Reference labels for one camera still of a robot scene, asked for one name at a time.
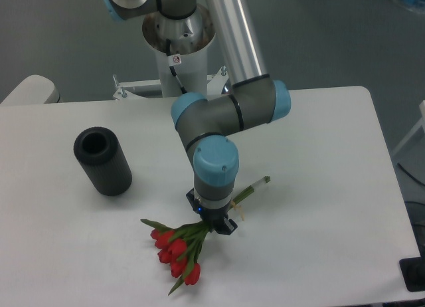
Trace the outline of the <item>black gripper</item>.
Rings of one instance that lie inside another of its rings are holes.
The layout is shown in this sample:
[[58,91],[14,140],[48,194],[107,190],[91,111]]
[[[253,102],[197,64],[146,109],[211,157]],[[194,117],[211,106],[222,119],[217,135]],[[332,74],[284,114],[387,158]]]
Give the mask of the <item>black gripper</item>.
[[195,189],[192,188],[186,198],[192,210],[205,222],[207,222],[217,234],[231,235],[238,225],[228,218],[228,206],[219,209],[208,209],[200,204],[200,201],[195,197]]

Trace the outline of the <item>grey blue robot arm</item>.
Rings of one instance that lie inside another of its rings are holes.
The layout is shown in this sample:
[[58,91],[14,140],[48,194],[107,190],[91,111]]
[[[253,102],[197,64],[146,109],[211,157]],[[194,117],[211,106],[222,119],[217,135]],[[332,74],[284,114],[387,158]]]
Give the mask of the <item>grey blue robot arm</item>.
[[[229,136],[285,117],[291,108],[286,85],[266,70],[246,0],[104,0],[120,21],[143,17],[143,36],[166,59],[170,83],[164,93],[175,97],[171,117],[194,173],[187,199],[207,227],[222,235],[237,227],[228,217],[239,168]],[[198,70],[185,74],[189,57],[220,43],[230,93],[209,100],[193,87],[207,85]]]

